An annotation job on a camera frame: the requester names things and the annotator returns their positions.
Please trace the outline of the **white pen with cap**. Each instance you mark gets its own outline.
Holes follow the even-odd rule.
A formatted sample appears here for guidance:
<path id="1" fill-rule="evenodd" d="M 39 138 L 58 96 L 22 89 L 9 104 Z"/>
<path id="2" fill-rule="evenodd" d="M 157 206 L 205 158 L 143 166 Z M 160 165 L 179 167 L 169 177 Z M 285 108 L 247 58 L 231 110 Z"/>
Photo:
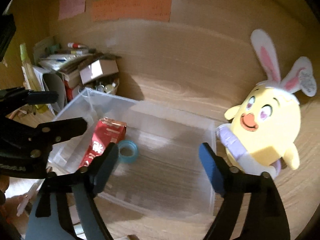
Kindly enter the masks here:
<path id="1" fill-rule="evenodd" d="M 27 204 L 30 202 L 30 200 L 33 198 L 33 196 L 37 193 L 37 189 L 39 188 L 39 182 L 33 183 L 29 191 L 23 196 L 22 200 L 20 201 L 18 207 L 17 207 L 17 217 L 20 217 L 20 215 L 24 212 L 25 208 L 27 207 Z"/>

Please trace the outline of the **blue tape roll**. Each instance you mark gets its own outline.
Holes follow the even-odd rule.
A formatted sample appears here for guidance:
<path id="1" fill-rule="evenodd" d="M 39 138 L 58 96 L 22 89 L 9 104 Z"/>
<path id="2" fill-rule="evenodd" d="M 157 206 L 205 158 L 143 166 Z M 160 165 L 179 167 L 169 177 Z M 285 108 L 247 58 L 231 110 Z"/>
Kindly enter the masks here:
<path id="1" fill-rule="evenodd" d="M 118 145 L 118 159 L 121 163 L 134 163 L 139 156 L 139 149 L 137 145 L 131 140 L 122 140 Z"/>

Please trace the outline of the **red foil pouch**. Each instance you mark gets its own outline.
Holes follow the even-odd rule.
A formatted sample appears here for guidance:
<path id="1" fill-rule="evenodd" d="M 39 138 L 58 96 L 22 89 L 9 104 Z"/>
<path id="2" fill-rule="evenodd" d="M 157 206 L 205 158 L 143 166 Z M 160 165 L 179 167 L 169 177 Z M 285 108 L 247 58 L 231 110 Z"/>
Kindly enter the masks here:
<path id="1" fill-rule="evenodd" d="M 95 157 L 101 156 L 110 143 L 117 144 L 124 140 L 127 123 L 103 117 L 99 119 L 91 143 L 80 161 L 79 168 L 88 167 Z"/>

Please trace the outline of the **white paper boxes stack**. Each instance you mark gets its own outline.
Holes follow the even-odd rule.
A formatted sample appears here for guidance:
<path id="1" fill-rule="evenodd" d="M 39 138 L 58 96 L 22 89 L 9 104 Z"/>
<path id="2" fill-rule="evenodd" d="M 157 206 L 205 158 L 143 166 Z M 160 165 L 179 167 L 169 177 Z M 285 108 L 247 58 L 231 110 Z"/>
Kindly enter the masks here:
<path id="1" fill-rule="evenodd" d="M 44 68 L 33 66 L 33 70 L 42 91 L 57 92 L 57 102 L 48 104 L 47 106 L 54 115 L 60 113 L 67 104 L 63 80 L 57 74 L 50 73 Z"/>

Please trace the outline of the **white bowl of trinkets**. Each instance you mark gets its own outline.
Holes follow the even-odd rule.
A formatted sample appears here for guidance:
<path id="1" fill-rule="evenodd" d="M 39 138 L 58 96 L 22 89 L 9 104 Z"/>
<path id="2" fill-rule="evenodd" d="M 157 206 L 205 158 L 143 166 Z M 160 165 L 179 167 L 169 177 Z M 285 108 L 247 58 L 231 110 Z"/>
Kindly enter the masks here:
<path id="1" fill-rule="evenodd" d="M 95 83 L 93 89 L 102 93 L 116 95 L 118 86 L 120 84 L 119 79 L 114 80 L 100 80 Z"/>

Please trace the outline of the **tall green spray bottle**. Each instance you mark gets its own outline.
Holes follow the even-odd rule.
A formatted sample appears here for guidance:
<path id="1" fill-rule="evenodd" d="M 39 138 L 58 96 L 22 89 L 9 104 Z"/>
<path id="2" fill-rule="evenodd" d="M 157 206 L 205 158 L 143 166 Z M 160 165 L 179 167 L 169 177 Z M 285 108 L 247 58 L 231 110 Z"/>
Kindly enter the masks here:
<path id="1" fill-rule="evenodd" d="M 24 66 L 26 65 L 31 66 L 31 60 L 28 56 L 27 47 L 25 43 L 20 44 L 20 57 L 21 57 L 22 64 Z"/>

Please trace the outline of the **small pink white box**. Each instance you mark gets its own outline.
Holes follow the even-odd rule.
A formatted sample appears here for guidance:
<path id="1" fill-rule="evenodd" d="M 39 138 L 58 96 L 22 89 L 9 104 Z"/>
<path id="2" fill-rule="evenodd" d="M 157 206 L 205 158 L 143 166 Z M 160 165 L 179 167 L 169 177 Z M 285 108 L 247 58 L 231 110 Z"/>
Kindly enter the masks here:
<path id="1" fill-rule="evenodd" d="M 97 60 L 80 70 L 82 84 L 85 85 L 101 77 L 119 72 L 115 60 Z"/>

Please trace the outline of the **clear plastic storage bin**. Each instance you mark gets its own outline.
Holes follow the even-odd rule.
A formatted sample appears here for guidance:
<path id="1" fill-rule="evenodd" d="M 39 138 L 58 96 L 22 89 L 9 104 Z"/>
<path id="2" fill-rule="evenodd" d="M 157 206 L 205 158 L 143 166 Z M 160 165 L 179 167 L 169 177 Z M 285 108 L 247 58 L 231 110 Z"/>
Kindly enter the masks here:
<path id="1" fill-rule="evenodd" d="M 215 123 L 185 111 L 85 89 L 57 116 L 84 118 L 87 131 L 54 146 L 49 160 L 75 172 L 89 147 L 104 149 L 103 118 L 126 124 L 119 159 L 102 198 L 148 216 L 194 219 L 212 213 L 215 193 L 199 159 L 199 146 L 215 147 Z"/>

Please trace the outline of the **yellow chick plush toy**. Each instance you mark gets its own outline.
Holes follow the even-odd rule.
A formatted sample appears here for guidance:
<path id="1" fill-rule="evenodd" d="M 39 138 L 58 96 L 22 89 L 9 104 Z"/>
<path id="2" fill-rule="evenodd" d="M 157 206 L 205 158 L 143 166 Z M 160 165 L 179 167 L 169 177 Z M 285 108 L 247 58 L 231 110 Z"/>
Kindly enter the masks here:
<path id="1" fill-rule="evenodd" d="M 294 144 L 300 131 L 300 102 L 295 92 L 312 97 L 317 92 L 311 61 L 302 56 L 282 79 L 276 49 L 263 29 L 251 33 L 251 44 L 267 79 L 249 93 L 242 104 L 229 108 L 229 122 L 216 129 L 231 164 L 243 172 L 276 178 L 281 162 L 296 170 L 300 166 Z"/>

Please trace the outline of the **red white marker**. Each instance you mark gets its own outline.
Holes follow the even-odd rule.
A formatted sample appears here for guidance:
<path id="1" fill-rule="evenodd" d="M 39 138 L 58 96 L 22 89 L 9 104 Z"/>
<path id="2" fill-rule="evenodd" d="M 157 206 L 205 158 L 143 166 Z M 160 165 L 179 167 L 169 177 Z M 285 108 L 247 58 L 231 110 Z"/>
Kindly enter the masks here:
<path id="1" fill-rule="evenodd" d="M 74 42 L 67 43 L 67 47 L 72 48 L 72 49 L 86 49 L 86 48 L 88 48 L 88 46 L 86 46 L 84 44 L 74 43 Z"/>

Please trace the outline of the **pink sticky note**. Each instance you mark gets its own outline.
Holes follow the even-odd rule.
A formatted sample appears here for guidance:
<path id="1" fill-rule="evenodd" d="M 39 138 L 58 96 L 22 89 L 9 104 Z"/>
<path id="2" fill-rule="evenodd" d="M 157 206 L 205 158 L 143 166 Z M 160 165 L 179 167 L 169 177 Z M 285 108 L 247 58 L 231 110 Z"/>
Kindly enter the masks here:
<path id="1" fill-rule="evenodd" d="M 58 20 L 72 18 L 86 10 L 86 0 L 60 0 Z"/>

